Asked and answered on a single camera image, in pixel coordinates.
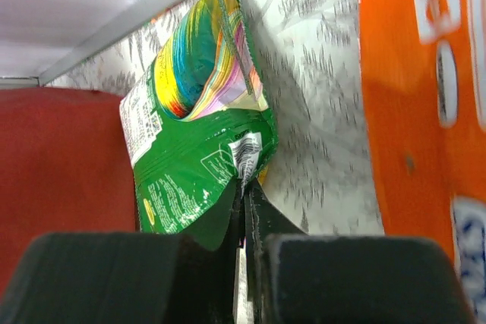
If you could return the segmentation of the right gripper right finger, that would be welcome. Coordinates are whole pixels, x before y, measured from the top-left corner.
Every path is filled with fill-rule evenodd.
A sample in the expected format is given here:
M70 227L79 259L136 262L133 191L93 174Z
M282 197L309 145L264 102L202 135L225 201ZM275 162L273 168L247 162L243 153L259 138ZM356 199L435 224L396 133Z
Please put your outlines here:
M472 323L452 264L428 239L309 235L257 181L244 195L256 323Z

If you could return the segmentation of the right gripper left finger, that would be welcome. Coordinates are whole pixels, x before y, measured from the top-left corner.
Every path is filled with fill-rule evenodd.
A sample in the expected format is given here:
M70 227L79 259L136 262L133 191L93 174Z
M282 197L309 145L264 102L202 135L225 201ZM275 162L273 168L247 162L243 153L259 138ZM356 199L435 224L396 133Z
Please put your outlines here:
M3 323L231 323L241 192L231 180L198 222L225 218L207 250L185 234L51 233L25 250Z

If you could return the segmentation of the red paper bag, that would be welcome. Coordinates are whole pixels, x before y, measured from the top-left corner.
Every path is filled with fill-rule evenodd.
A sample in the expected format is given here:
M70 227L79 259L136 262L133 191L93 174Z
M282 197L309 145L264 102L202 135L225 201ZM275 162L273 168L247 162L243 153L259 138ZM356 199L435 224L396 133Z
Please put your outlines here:
M2 91L2 287L37 236L135 229L120 102L94 90Z

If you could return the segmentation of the green snack packet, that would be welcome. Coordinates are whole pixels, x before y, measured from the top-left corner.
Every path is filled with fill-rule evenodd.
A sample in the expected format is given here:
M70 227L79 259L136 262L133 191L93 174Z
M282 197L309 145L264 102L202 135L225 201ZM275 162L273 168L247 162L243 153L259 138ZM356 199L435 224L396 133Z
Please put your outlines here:
M197 0L119 112L141 231L217 249L278 144L241 0Z

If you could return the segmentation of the orange Fox's candy bag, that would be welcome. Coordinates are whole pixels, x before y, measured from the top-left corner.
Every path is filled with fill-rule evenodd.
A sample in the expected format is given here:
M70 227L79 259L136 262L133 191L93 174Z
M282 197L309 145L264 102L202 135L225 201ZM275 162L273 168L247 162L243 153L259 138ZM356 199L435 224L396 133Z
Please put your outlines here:
M435 240L485 321L485 0L359 0L383 229Z

